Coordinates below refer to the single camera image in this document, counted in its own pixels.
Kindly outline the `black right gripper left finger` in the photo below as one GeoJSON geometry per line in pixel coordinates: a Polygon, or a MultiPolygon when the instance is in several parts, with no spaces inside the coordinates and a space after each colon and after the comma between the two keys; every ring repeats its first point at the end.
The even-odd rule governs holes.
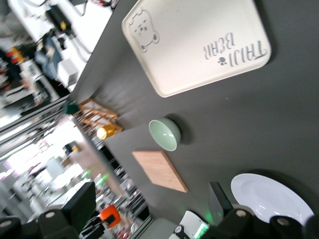
{"type": "Polygon", "coordinates": [[[38,217],[40,235],[43,239],[77,239],[95,209],[95,183],[86,182],[61,209],[50,209],[38,217]]]}

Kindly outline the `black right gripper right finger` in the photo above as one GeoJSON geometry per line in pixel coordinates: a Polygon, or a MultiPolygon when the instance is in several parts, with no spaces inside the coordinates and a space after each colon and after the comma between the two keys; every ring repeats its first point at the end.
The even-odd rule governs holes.
{"type": "Polygon", "coordinates": [[[208,208],[212,224],[207,239],[270,239],[269,226],[245,209],[232,206],[220,184],[209,182],[208,208]]]}

